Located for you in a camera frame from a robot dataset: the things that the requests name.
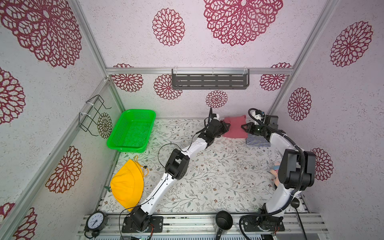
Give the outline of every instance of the plush doll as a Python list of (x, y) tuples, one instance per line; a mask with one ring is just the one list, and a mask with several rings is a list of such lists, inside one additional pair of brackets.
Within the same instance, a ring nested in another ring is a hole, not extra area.
[(275, 188), (277, 188), (280, 184), (277, 173), (279, 172), (280, 162), (275, 162), (275, 165), (272, 167), (270, 172), (275, 176)]

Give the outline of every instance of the striped cloth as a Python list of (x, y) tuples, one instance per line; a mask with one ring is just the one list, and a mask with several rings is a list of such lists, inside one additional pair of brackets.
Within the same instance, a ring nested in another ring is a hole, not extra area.
[(270, 147), (271, 143), (265, 139), (263, 136), (256, 136), (253, 134), (248, 134), (248, 137), (245, 139), (245, 143), (251, 146), (258, 147)]

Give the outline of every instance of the floral tablecloth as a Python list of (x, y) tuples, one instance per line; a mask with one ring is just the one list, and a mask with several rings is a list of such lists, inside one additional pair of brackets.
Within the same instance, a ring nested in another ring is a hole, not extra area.
[[(188, 146), (194, 133), (203, 127), (202, 119), (155, 120), (146, 151), (121, 153), (114, 174), (127, 160), (138, 155), (139, 163), (149, 168), (141, 200), (145, 199), (164, 173), (157, 160), (160, 147), (171, 142), (181, 148)], [(174, 148), (175, 145), (167, 145), (161, 149), (159, 158), (163, 165)], [(255, 212), (275, 191), (274, 177), (269, 170), (280, 160), (273, 146), (253, 147), (246, 145), (245, 139), (216, 138), (210, 147), (190, 160), (187, 173), (170, 188), (157, 205), (156, 212)], [(120, 213), (124, 207), (109, 188), (100, 209)], [(305, 212), (303, 205), (298, 210)]]

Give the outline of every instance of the yellow hat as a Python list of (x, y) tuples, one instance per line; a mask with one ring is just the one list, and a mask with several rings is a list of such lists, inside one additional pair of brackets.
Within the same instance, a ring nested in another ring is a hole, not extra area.
[(143, 194), (144, 173), (140, 167), (129, 159), (111, 180), (112, 194), (124, 208), (135, 207)]

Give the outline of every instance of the clock face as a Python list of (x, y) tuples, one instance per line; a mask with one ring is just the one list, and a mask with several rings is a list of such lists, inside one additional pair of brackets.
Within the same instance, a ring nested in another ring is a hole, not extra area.
[(89, 218), (89, 220), (88, 220), (88, 227), (89, 227), (90, 229), (95, 229), (95, 228), (97, 228), (98, 226), (101, 225), (101, 223), (103, 222), (103, 220), (104, 220), (104, 216), (103, 216), (103, 214), (97, 212), (97, 213), (93, 214), (93, 215)]

